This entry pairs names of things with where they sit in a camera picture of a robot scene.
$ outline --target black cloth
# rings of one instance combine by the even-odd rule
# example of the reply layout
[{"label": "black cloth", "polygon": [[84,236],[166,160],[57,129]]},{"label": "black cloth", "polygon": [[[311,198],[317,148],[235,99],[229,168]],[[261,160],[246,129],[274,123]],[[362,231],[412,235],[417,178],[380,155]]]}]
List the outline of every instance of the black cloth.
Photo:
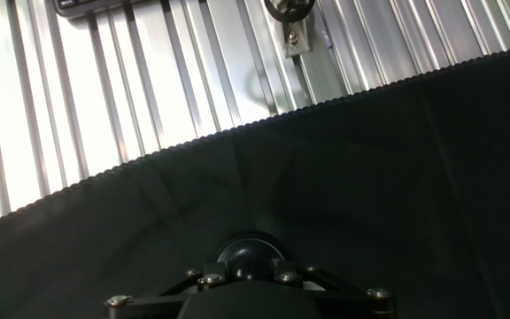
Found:
[{"label": "black cloth", "polygon": [[396,293],[510,318],[510,52],[201,138],[0,219],[0,318],[100,318],[262,230]]}]

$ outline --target metal clamp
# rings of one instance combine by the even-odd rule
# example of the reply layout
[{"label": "metal clamp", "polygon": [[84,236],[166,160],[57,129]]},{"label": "metal clamp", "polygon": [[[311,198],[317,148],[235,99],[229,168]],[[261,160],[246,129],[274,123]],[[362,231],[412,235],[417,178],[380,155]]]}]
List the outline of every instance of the metal clamp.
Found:
[{"label": "metal clamp", "polygon": [[[306,26],[306,16],[314,5],[314,0],[308,4],[305,0],[266,0],[265,5],[271,19],[274,37],[281,45],[282,55],[292,58],[311,49]],[[290,9],[298,8],[297,13]]]}]

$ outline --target metal plate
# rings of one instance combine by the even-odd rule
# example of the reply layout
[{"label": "metal plate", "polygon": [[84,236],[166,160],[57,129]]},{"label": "metal plate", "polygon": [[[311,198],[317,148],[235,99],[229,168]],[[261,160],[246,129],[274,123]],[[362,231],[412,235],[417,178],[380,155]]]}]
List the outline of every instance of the metal plate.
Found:
[{"label": "metal plate", "polygon": [[285,58],[262,0],[68,20],[0,0],[0,216],[128,160],[510,49],[510,0],[318,0]]}]

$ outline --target corrugated metal wall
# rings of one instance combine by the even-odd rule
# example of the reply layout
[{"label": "corrugated metal wall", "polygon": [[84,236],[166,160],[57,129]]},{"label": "corrugated metal wall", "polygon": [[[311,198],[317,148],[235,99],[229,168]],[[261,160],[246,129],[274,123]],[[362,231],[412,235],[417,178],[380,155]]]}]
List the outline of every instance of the corrugated metal wall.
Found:
[{"label": "corrugated metal wall", "polygon": [[0,216],[223,129],[510,49],[510,0],[319,0],[284,58],[261,0],[66,20],[0,0]]}]

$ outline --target black cover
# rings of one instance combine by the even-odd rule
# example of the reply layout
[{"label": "black cover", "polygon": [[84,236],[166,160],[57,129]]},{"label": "black cover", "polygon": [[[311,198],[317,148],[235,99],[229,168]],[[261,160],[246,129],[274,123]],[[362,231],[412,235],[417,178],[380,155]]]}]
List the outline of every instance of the black cover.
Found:
[{"label": "black cover", "polygon": [[0,220],[0,318],[100,318],[230,235],[398,296],[510,318],[510,52],[145,156]]}]

